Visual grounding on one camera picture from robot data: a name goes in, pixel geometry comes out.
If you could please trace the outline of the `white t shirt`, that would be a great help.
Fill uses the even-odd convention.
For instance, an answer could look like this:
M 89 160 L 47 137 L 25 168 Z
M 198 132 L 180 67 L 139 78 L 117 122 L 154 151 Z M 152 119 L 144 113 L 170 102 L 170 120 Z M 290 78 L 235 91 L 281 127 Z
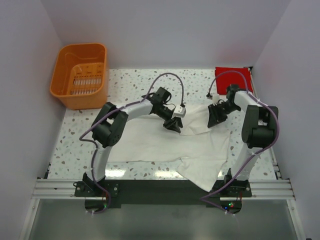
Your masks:
M 225 124 L 208 128 L 206 105 L 188 105 L 177 133 L 164 128 L 156 115 L 127 122 L 120 141 L 112 148 L 108 162 L 181 161 L 177 172 L 209 192 L 227 161 L 231 133 Z

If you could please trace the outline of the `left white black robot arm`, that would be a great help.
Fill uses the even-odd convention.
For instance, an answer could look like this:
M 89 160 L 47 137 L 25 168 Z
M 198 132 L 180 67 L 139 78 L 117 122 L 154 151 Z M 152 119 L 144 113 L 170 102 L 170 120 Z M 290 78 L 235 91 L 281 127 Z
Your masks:
M 105 167 L 112 147 L 119 142 L 128 121 L 141 116 L 155 114 L 164 120 L 163 127 L 177 133 L 183 128 L 182 118 L 186 115 L 183 103 L 173 110 L 166 105 L 171 100 L 171 93 L 160 87 L 156 92 L 147 93 L 142 100 L 117 107 L 111 102 L 104 104 L 91 127 L 79 140 L 95 145 L 90 170 L 83 174 L 82 181 L 86 191 L 92 196 L 99 196 L 104 190 Z

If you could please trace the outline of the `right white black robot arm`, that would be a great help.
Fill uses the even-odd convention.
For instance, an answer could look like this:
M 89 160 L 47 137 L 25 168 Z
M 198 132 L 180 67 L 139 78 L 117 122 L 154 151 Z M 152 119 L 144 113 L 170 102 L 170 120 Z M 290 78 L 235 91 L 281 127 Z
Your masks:
M 280 133 L 278 107 L 261 102 L 252 92 L 242 90 L 236 84 L 227 87 L 226 101 L 219 99 L 208 106 L 207 127 L 225 122 L 228 115 L 235 111 L 243 111 L 245 115 L 241 129 L 243 145 L 222 185 L 223 192 L 230 197 L 241 190 L 240 181 L 249 180 L 261 153 L 276 143 Z

